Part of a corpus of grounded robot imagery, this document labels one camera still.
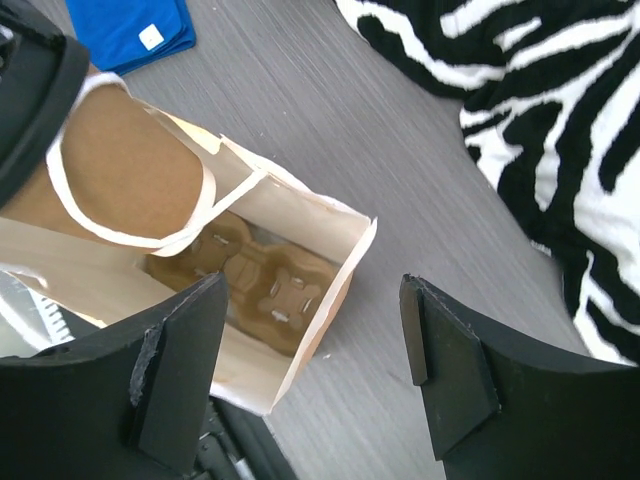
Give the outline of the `black plastic cup lid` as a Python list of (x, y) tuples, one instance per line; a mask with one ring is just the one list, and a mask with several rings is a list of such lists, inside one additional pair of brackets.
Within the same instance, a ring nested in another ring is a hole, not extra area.
[(43, 162), (88, 66), (88, 50), (30, 2), (1, 3), (2, 205)]

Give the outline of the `single cardboard cup carrier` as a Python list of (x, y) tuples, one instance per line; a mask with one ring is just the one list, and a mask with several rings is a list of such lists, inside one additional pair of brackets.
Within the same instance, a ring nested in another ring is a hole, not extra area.
[(336, 275), (328, 261), (297, 245), (257, 241), (250, 225), (231, 212), (179, 254), (149, 255), (146, 272), (175, 291), (208, 274), (224, 274), (236, 327), (289, 357)]

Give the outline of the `zebra print pillow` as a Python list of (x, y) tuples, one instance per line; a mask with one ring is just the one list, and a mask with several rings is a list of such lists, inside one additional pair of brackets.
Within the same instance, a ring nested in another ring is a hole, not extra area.
[(347, 24), (430, 93), (459, 99), (466, 149), (562, 271), (598, 359), (639, 361), (639, 5), (340, 1)]

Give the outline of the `brown paper takeout bag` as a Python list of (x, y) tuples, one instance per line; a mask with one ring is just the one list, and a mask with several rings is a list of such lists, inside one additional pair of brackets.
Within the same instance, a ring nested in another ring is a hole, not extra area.
[(223, 273), (230, 302), (211, 392), (269, 414), (334, 319), (377, 223), (226, 137), (148, 113), (216, 181), (215, 207), (191, 246), (159, 258), (3, 220), (1, 268), (99, 327)]

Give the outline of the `brown paper coffee cup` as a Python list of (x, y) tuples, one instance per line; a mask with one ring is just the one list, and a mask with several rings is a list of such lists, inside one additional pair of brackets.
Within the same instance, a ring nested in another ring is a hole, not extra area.
[(200, 158), (111, 72), (88, 71), (66, 119), (61, 162), (79, 209), (96, 224), (163, 239), (215, 201)]

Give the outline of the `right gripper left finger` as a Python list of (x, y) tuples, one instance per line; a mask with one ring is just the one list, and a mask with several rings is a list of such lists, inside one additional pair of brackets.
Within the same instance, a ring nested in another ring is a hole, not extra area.
[(3, 358), (2, 477), (190, 477), (227, 300), (210, 275), (87, 336)]

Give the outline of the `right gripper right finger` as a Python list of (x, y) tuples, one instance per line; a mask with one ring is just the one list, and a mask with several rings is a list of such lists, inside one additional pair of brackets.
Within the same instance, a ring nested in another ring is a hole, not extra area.
[(405, 275), (403, 333), (450, 479), (635, 479), (639, 371), (525, 335)]

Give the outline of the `blue folded cloth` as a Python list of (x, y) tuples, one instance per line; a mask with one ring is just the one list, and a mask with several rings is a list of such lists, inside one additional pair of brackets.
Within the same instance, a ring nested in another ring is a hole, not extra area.
[(91, 63), (119, 75), (196, 45), (196, 33), (180, 0), (67, 0), (76, 38)]

